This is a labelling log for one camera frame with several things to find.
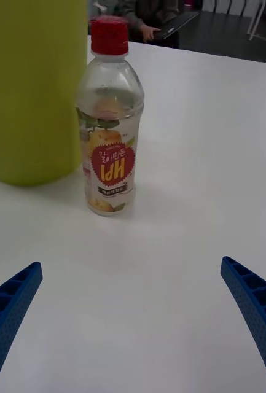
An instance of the gray jacket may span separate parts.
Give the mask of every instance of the gray jacket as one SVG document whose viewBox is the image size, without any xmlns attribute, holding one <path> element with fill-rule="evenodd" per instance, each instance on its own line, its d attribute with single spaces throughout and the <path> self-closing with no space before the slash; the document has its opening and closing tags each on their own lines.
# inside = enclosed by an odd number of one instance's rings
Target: gray jacket
<svg viewBox="0 0 266 393">
<path fill-rule="evenodd" d="M 139 29 L 143 20 L 152 16 L 161 23 L 174 18 L 178 13 L 178 0 L 119 0 L 118 9 L 131 28 Z"/>
</svg>

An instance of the black laptop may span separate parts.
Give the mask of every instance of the black laptop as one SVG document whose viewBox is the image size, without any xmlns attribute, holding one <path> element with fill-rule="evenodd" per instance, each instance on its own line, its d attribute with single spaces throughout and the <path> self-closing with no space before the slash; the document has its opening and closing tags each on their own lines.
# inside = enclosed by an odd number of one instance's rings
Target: black laptop
<svg viewBox="0 0 266 393">
<path fill-rule="evenodd" d="M 194 19 L 198 14 L 199 12 L 196 11 L 183 12 L 183 14 L 178 15 L 176 18 L 173 18 L 164 26 L 162 26 L 160 31 L 156 31 L 154 33 L 154 39 L 166 39 L 186 23 Z"/>
</svg>

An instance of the blue plastic arm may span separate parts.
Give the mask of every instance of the blue plastic arm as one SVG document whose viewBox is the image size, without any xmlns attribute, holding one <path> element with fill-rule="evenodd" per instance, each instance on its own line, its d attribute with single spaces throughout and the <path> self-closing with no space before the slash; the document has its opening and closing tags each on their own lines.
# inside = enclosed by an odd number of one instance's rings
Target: blue plastic arm
<svg viewBox="0 0 266 393">
<path fill-rule="evenodd" d="M 266 366 L 266 281 L 229 257 L 221 275 L 251 331 Z"/>
<path fill-rule="evenodd" d="M 0 371 L 41 281 L 41 264 L 34 262 L 0 286 Z"/>
</svg>

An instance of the plastic bottle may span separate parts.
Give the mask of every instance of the plastic bottle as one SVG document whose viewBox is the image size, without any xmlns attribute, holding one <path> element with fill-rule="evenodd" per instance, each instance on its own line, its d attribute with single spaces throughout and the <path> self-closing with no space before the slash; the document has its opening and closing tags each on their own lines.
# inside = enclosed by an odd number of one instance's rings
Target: plastic bottle
<svg viewBox="0 0 266 393">
<path fill-rule="evenodd" d="M 144 92 L 125 60 L 125 21 L 102 16 L 92 21 L 92 53 L 77 95 L 85 194 L 102 216 L 122 211 L 135 194 L 138 129 Z"/>
</svg>

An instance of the yellow-green container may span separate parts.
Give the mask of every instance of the yellow-green container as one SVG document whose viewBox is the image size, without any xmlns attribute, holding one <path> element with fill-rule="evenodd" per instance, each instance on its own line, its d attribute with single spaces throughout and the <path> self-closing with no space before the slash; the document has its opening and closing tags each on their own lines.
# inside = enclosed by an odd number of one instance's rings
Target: yellow-green container
<svg viewBox="0 0 266 393">
<path fill-rule="evenodd" d="M 0 0 L 1 181 L 41 184 L 79 165 L 86 64 L 86 0 Z"/>
</svg>

